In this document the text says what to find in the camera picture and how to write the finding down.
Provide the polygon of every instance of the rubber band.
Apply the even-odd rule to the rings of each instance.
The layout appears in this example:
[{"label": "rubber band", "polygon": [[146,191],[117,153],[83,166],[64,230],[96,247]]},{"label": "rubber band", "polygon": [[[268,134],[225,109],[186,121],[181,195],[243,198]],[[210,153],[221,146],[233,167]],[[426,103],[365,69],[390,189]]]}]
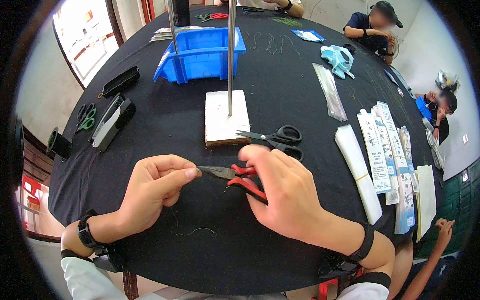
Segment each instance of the rubber band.
[{"label": "rubber band", "polygon": [[368,173],[367,173],[367,174],[365,174],[365,175],[363,175],[362,177],[360,177],[360,178],[356,179],[356,180],[355,180],[355,182],[357,182],[357,181],[359,181],[359,180],[362,180],[362,179],[364,179],[364,178],[365,178],[365,177],[367,177],[367,176],[368,176]]}]

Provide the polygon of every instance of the right hand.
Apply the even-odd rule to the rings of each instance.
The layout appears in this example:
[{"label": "right hand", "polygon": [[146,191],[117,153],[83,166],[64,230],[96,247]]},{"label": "right hand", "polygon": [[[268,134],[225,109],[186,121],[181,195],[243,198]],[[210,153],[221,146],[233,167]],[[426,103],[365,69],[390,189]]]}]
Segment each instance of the right hand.
[{"label": "right hand", "polygon": [[445,219],[439,219],[435,226],[438,228],[438,239],[435,247],[443,252],[452,238],[452,227],[455,224],[455,220],[447,221]]},{"label": "right hand", "polygon": [[316,229],[312,224],[322,221],[325,212],[318,201],[312,173],[285,153],[270,152],[259,145],[243,147],[239,160],[247,161],[247,167],[255,167],[268,199],[265,205],[247,194],[257,220],[285,237],[308,240]]},{"label": "right hand", "polygon": [[441,120],[445,119],[446,117],[445,109],[444,108],[438,108],[437,109],[437,122],[440,122]]}]

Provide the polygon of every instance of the wooden base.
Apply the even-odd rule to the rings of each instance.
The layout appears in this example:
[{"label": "wooden base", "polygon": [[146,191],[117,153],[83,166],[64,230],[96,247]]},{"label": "wooden base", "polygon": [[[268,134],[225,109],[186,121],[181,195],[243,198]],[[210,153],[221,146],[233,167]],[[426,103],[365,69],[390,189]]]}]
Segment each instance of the wooden base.
[{"label": "wooden base", "polygon": [[205,144],[207,147],[249,144],[250,138],[237,135],[250,131],[247,104],[243,90],[233,91],[232,116],[228,116],[228,92],[206,94]]}]

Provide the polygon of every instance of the round table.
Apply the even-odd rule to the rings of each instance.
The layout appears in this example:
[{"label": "round table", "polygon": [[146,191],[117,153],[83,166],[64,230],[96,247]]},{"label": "round table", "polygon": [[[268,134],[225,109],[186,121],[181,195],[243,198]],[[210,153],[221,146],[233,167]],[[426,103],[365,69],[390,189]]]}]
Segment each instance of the round table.
[{"label": "round table", "polygon": [[[192,26],[227,27],[227,19],[200,24],[201,20],[194,17],[215,12],[228,13],[228,9],[191,8]],[[299,20],[303,29],[313,29],[327,40],[323,43],[301,40],[291,32],[293,27],[270,20],[278,16],[276,12],[245,15],[237,8],[236,27],[242,30],[247,52],[239,55],[233,88],[245,93],[253,132],[273,133],[286,124],[300,129],[304,138],[298,147],[305,153],[305,167],[313,173],[321,205],[338,216],[366,222],[355,181],[334,141],[336,129],[351,124],[368,165],[355,114],[363,108],[369,110],[381,100],[390,105],[396,125],[408,127],[414,165],[433,165],[420,113],[404,87],[405,96],[400,97],[384,73],[388,66],[381,58],[341,33],[304,19]],[[132,66],[140,68],[138,83],[124,92],[136,105],[137,112],[108,150],[98,153],[88,142],[92,131],[81,131],[73,141],[71,157],[66,162],[59,157],[55,159],[48,208],[65,226],[90,208],[100,214],[117,210],[135,163],[145,157],[177,154],[198,166],[239,163],[237,153],[241,145],[205,147],[205,94],[226,91],[227,80],[208,78],[177,84],[160,78],[153,82],[157,65],[171,42],[149,42],[162,27],[169,27],[166,13],[117,50],[73,110],[64,132],[67,138],[74,131],[82,104],[95,102],[102,112],[111,100],[96,97],[104,84]],[[274,37],[278,48],[283,40],[281,53],[270,54],[265,50],[270,40],[267,34]],[[336,77],[348,117],[347,122],[339,122],[328,116],[312,62],[331,69],[322,60],[320,47],[345,43],[357,48],[351,70],[356,78]],[[394,235],[395,206],[386,206],[383,195],[379,199],[383,216],[375,228],[398,245],[408,236]],[[192,233],[197,228],[210,230]],[[177,288],[228,295],[265,294],[317,284],[322,281],[317,276],[319,262],[330,254],[260,225],[243,191],[225,189],[223,181],[209,176],[184,186],[178,203],[172,208],[164,207],[150,229],[120,240],[115,246],[125,258],[124,267],[135,274]]]}]

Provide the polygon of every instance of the stapler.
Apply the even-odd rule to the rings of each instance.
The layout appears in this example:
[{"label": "stapler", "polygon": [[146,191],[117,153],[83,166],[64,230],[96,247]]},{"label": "stapler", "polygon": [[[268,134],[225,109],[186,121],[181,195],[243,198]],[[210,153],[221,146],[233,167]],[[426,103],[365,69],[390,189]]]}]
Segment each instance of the stapler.
[{"label": "stapler", "polygon": [[116,94],[89,140],[93,148],[105,152],[115,135],[125,127],[136,111],[137,108],[130,99],[121,93]]}]

